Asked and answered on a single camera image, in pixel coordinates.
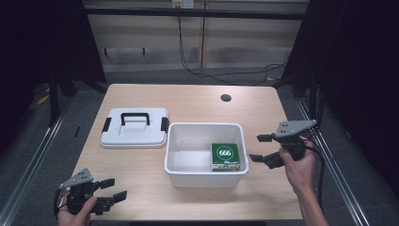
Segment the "wall outlet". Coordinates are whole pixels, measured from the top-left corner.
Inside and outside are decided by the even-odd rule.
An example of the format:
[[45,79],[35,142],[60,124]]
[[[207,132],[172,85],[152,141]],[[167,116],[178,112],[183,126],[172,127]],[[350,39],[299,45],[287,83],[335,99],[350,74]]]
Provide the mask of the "wall outlet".
[[183,8],[194,8],[194,0],[183,0]]
[[183,0],[172,0],[172,8],[183,8]]

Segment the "human hand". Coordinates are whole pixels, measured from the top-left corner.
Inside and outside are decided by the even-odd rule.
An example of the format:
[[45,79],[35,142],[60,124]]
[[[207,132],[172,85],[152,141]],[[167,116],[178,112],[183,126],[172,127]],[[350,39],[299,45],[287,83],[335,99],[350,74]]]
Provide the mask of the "human hand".
[[62,206],[57,214],[58,226],[88,226],[90,224],[90,211],[96,202],[97,197],[88,199],[77,215],[71,214],[67,205]]
[[[301,138],[304,139],[307,147],[313,148],[313,144],[310,141],[304,137]],[[297,192],[304,189],[312,189],[314,153],[310,150],[305,150],[304,157],[298,161],[294,161],[287,150],[280,148],[279,156],[284,161],[285,172],[294,192],[297,194]]]

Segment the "green box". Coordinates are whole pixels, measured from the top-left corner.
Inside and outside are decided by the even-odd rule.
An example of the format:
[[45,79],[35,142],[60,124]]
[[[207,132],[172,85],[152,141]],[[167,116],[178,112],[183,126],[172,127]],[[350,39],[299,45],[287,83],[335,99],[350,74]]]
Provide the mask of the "green box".
[[212,144],[212,171],[238,171],[240,156],[234,143]]

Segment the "white storage box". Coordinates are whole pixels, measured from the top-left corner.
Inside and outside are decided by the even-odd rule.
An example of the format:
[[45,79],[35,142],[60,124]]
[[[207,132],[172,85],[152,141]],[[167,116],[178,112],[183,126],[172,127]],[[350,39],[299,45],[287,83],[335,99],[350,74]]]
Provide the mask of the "white storage box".
[[[212,143],[237,144],[238,171],[212,171]],[[165,171],[174,186],[236,187],[248,170],[244,134],[239,124],[175,122],[169,126]]]

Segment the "round hole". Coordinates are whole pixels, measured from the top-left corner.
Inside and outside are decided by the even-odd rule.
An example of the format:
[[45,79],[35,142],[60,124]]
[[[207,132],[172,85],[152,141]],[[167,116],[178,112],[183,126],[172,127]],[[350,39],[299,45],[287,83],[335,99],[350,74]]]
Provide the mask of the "round hole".
[[223,94],[221,95],[220,99],[222,99],[224,102],[229,102],[231,101],[231,96],[229,94]]

